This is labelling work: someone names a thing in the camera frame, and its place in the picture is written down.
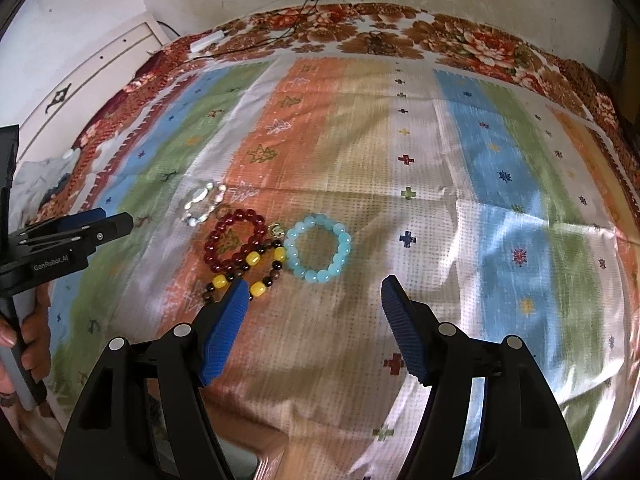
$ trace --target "blue stripe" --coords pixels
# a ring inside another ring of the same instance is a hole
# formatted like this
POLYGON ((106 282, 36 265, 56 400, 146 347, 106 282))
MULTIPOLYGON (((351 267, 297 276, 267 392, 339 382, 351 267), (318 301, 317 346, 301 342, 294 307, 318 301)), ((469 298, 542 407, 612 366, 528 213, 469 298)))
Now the blue stripe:
POLYGON ((212 86, 228 72, 228 68, 221 68, 203 73, 174 102, 165 108, 151 131, 144 135, 140 143, 127 153, 118 170, 118 174, 112 177, 110 183, 101 192, 94 207, 104 208, 109 215, 117 213, 120 201, 126 197, 129 189, 135 185, 137 176, 145 173, 151 165, 158 149, 180 129, 193 105, 206 97, 212 86), (108 197, 111 197, 111 201, 107 204, 108 197))
MULTIPOLYGON (((561 371, 561 325, 541 200, 543 191, 500 112, 476 81, 449 72, 435 74, 456 121, 466 170, 481 208, 478 267, 482 338, 500 342, 512 333, 521 336, 553 388, 561 371), (505 180, 499 172, 505 172, 505 180), (514 205, 526 214, 514 212, 514 205), (521 265, 514 261, 516 250, 526 251, 526 262, 521 265), (523 300, 532 301, 534 311, 529 315, 521 309, 523 300)), ((474 396, 469 409, 467 431, 475 435, 481 399, 474 396)), ((461 452, 459 464, 462 471, 471 466, 476 439, 465 437, 466 449, 461 452)))
MULTIPOLYGON (((165 108, 150 131, 126 155, 118 173, 112 176, 110 182, 95 200, 94 208, 103 208, 108 216, 119 213, 120 202, 127 196, 130 188, 135 185, 138 175, 147 171, 147 168, 153 163, 158 149, 180 129, 193 105, 200 99, 206 98, 212 86, 228 71, 228 68, 222 68, 201 74, 181 92, 174 102, 165 108), (142 152, 144 155, 138 158, 138 154, 142 152)), ((69 305, 72 305, 76 299, 81 278, 82 272, 75 272, 56 280, 55 290, 51 296, 49 315, 51 354, 54 354, 60 344, 68 338, 71 310, 69 305)))

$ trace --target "fingernail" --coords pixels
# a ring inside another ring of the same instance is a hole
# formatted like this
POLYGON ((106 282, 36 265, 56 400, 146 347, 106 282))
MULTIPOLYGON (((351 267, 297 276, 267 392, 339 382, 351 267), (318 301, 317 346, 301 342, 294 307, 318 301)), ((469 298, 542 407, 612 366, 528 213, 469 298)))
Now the fingernail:
POLYGON ((3 332, 0 332, 0 337, 4 340, 5 343, 7 343, 11 348, 15 346, 15 344, 18 342, 18 339, 15 336, 15 333, 13 331, 9 331, 9 330, 5 330, 3 332))

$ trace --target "human hand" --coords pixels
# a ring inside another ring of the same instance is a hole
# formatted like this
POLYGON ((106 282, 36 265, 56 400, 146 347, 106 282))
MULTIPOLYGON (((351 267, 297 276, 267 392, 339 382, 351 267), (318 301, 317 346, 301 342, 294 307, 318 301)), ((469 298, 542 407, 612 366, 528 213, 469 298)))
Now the human hand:
MULTIPOLYGON (((24 342, 28 345, 22 353, 21 361, 25 370, 30 370, 33 380, 39 382, 49 375, 51 368, 51 355, 49 342, 49 285, 41 285, 36 288, 36 305, 32 314, 29 314, 22 322, 21 332, 24 342)), ((16 334, 7 322, 0 319, 0 345, 12 348, 16 343, 16 334)), ((15 402, 15 387, 7 375, 2 363, 0 363, 0 404, 8 399, 15 402)))

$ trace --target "yellow and black beaded bracelet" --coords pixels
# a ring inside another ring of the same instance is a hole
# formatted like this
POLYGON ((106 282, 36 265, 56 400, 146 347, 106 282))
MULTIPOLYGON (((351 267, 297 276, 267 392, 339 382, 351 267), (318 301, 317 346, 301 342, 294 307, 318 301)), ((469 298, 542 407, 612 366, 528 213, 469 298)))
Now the yellow and black beaded bracelet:
POLYGON ((255 282, 249 287, 250 301, 253 298, 258 298, 263 295, 267 288, 273 285, 273 282, 280 277, 282 263, 287 257, 287 253, 280 240, 265 240, 255 248, 255 251, 252 251, 245 256, 241 267, 236 270, 229 271, 226 274, 217 274, 214 276, 213 280, 211 280, 210 283, 207 283, 207 290, 202 295, 203 299, 205 301, 210 301, 214 290, 225 288, 233 280, 242 279, 244 277, 244 273, 251 269, 251 267, 255 267, 262 260, 262 255, 271 248, 274 249, 271 271, 259 282, 255 282))

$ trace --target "green stripe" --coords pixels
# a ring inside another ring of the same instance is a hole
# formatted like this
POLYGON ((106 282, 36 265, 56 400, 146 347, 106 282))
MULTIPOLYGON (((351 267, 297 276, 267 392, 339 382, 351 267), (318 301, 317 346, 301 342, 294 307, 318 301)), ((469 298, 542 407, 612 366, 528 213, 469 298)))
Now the green stripe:
POLYGON ((604 384, 599 384, 560 406, 575 449, 580 447, 593 422, 593 415, 602 400, 605 388, 604 384))
POLYGON ((90 266, 83 271, 69 316, 69 335, 52 358, 49 383, 61 406, 73 407, 82 390, 79 373, 91 373, 107 341, 116 335, 108 330, 108 325, 132 270, 163 220, 183 174, 220 129, 225 114, 212 118, 207 113, 219 108, 228 114, 238 104, 241 92, 251 86, 269 65, 262 62, 230 69, 192 105, 182 124, 159 147, 145 170, 129 177, 135 178, 136 182, 119 211, 128 212, 134 221, 145 216, 151 216, 152 220, 141 228, 134 228, 129 236, 100 247, 91 257, 90 266), (178 174, 163 182, 163 175, 172 171, 178 174), (118 262, 123 266, 114 273, 113 266, 118 262), (87 326, 90 319, 107 325, 107 330, 89 334, 87 326))
POLYGON ((573 380, 584 383, 599 375, 604 366, 600 282, 587 240, 572 229, 585 221, 562 184, 536 125, 513 92, 491 83, 481 85, 503 115, 507 131, 544 192, 543 210, 548 220, 564 362, 574 368, 573 380))

